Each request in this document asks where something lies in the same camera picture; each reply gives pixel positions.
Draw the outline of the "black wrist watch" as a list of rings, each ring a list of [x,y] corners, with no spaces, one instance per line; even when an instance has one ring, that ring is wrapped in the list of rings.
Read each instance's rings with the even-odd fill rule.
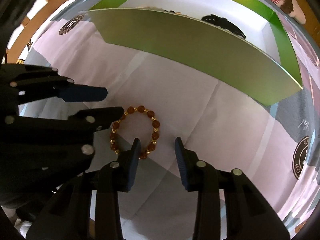
[[[237,35],[243,38],[244,40],[246,39],[246,35],[235,24],[233,24],[232,22],[229,22],[229,20],[227,20],[224,17],[219,17],[217,15],[210,14],[210,15],[203,16],[201,20],[204,22],[210,23],[212,25],[218,26],[222,29],[226,29],[231,33],[233,33],[234,35]]]

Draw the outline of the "plaid bed sheet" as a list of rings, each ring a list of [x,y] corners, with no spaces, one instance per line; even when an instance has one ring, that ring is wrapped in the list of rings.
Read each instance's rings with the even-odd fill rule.
[[[101,0],[68,0],[31,37],[18,60],[7,50],[45,0],[1,0],[1,65],[48,67],[77,85],[105,87],[99,102],[43,99],[20,105],[21,116],[65,120],[79,110],[123,107],[109,129],[96,131],[88,169],[46,199],[16,209],[1,205],[1,239],[27,239],[32,223],[60,187],[99,171],[140,140],[135,181],[118,193],[123,239],[193,239],[198,192],[182,185],[175,154],[180,137],[215,169],[238,168],[288,230],[290,239],[319,239],[319,48],[299,23],[270,0],[128,0],[126,8],[172,12],[201,20],[214,14],[235,24],[248,43],[279,61],[284,29],[302,88],[272,105],[185,64],[104,41],[88,12]],[[4,210],[29,224],[18,231]]]

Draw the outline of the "wooden headboard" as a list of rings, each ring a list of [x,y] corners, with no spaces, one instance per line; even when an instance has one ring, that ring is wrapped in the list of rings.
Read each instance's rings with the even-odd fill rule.
[[[7,60],[15,63],[25,46],[42,24],[68,0],[45,0],[47,3],[32,17],[26,16],[22,21],[23,29],[14,41],[11,48],[7,50]]]

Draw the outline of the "green cardboard box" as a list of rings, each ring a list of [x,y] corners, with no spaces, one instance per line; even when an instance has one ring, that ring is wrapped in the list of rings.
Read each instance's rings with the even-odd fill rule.
[[[88,14],[104,41],[179,62],[272,105],[302,88],[295,52],[284,29],[276,34],[279,61],[243,38],[172,12],[126,8],[101,0]]]

